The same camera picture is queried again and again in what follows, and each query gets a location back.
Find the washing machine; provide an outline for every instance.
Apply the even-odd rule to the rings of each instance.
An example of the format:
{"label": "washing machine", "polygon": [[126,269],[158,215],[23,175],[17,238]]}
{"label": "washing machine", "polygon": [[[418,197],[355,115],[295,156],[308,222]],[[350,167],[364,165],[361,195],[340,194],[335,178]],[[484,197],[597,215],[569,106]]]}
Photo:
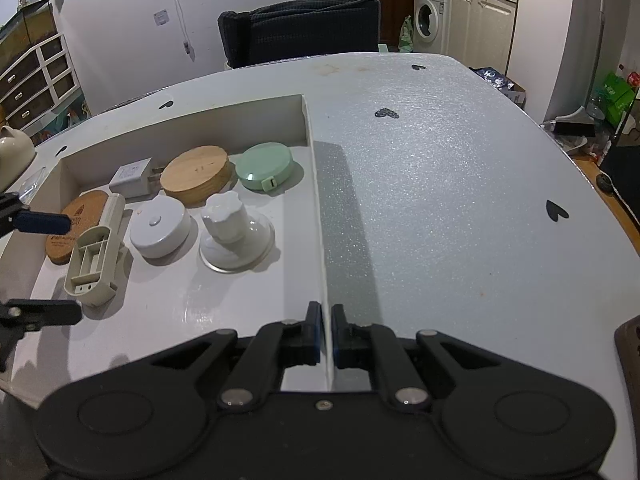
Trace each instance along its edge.
{"label": "washing machine", "polygon": [[447,0],[414,0],[414,52],[444,54]]}

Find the white cabinet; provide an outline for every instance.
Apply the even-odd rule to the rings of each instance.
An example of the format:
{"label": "white cabinet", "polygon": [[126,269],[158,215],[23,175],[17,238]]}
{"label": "white cabinet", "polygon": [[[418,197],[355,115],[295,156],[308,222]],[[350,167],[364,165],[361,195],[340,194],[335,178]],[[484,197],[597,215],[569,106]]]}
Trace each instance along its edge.
{"label": "white cabinet", "polygon": [[449,0],[447,17],[447,39],[443,54],[468,65],[470,46],[468,44],[469,27],[474,0]]}
{"label": "white cabinet", "polygon": [[62,34],[32,46],[0,77],[0,106],[6,120],[29,136],[56,118],[52,110],[68,106],[80,93]]}
{"label": "white cabinet", "polygon": [[507,68],[516,4],[507,0],[449,0],[444,54],[465,66]]}
{"label": "white cabinet", "polygon": [[506,0],[474,0],[468,44],[468,66],[491,66],[505,73],[513,35],[516,4]]}

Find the wooden lid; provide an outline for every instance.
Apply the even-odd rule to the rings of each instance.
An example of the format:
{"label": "wooden lid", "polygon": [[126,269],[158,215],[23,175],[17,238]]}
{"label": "wooden lid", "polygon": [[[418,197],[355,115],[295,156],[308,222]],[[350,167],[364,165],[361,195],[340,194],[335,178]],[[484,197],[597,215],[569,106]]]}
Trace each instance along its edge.
{"label": "wooden lid", "polygon": [[63,215],[71,218],[71,231],[66,235],[47,236],[45,252],[53,263],[68,263],[76,239],[89,227],[98,225],[108,197],[107,193],[99,189],[90,191],[80,195],[62,210]]}
{"label": "wooden lid", "polygon": [[185,205],[206,200],[219,192],[231,178],[226,151],[219,146],[200,146],[177,156],[160,176],[168,196]]}

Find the white suction cup holder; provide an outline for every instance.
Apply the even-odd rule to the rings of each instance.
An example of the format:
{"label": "white suction cup holder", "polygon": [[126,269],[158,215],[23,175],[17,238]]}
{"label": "white suction cup holder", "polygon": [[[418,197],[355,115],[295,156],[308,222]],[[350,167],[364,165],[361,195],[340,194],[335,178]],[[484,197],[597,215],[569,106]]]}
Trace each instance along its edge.
{"label": "white suction cup holder", "polygon": [[235,191],[210,196],[201,215],[206,232],[200,237],[200,256],[209,269],[250,269],[273,247],[275,231],[270,220],[256,210],[247,211]]}
{"label": "white suction cup holder", "polygon": [[100,222],[87,229],[74,244],[65,278],[65,292],[87,306],[99,306],[116,295],[113,283],[122,240],[118,229],[125,199],[112,194],[104,205]]}

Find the black clamp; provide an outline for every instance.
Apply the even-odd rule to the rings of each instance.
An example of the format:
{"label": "black clamp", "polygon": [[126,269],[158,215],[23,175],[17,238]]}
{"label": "black clamp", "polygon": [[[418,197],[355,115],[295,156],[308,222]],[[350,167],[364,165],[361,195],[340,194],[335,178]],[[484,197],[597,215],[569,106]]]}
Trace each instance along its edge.
{"label": "black clamp", "polygon": [[77,301],[9,300],[0,303],[0,372],[25,332],[36,332],[43,326],[75,325],[82,319]]}

